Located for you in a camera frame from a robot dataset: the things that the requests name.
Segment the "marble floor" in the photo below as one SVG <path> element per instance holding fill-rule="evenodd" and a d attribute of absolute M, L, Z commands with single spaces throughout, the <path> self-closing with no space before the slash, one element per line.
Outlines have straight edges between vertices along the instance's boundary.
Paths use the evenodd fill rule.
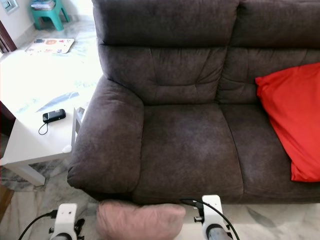
<path fill-rule="evenodd" d="M 54 29 L 33 31 L 21 40 L 18 51 L 1 57 L 0 96 L 15 114 L 36 112 L 52 99 L 72 92 L 80 96 L 76 101 L 90 100 L 102 74 L 94 23 L 72 22 L 64 26 L 62 32 Z M 36 38 L 75 38 L 75 44 L 66 55 L 26 54 L 25 49 Z M 14 193 L 0 224 L 0 240 L 17 240 L 36 216 L 57 209 L 61 203 L 77 203 L 77 218 L 86 220 L 82 230 L 85 239 L 101 240 L 95 229 L 98 203 L 67 184 L 68 163 L 69 160 L 65 159 L 50 172 L 42 191 L 21 190 Z M 320 239 L 320 204 L 230 204 L 222 208 L 241 240 Z M 193 223 L 194 216 L 197 216 L 197 211 L 187 207 L 184 225 L 176 240 L 204 239 L 201 225 Z M 43 218 L 32 226 L 23 239 L 48 240 L 48 229 L 53 225 L 54 220 Z"/>

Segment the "table leg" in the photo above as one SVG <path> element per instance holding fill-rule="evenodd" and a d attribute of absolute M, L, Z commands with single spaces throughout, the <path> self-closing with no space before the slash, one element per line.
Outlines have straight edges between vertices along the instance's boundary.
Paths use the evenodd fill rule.
<path fill-rule="evenodd" d="M 29 165 L 26 166 L 5 166 L 7 169 L 10 169 L 12 172 L 16 173 L 20 177 L 24 178 L 31 184 L 36 187 L 45 185 L 46 178 L 42 176 L 39 172 L 34 170 Z"/>

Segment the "pink pillow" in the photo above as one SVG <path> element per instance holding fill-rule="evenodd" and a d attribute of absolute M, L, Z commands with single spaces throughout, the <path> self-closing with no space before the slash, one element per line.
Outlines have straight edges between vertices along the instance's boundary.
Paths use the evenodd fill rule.
<path fill-rule="evenodd" d="M 186 210 L 175 204 L 137 206 L 108 200 L 99 204 L 96 229 L 104 240 L 173 240 Z"/>

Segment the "brown sofa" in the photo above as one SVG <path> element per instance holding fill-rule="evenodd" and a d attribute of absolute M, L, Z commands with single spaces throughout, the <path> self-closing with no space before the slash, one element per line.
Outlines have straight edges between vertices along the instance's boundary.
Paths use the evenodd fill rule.
<path fill-rule="evenodd" d="M 93 6 L 104 74 L 73 150 L 71 186 L 140 204 L 207 194 L 223 203 L 320 202 L 320 182 L 291 181 L 255 84 L 320 62 L 319 0 Z"/>

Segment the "red pillow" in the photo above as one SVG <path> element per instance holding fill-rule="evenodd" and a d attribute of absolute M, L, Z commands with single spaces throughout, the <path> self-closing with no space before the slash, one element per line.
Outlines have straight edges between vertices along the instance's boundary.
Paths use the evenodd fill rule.
<path fill-rule="evenodd" d="M 257 95 L 292 160 L 291 180 L 320 182 L 320 62 L 255 81 Z"/>

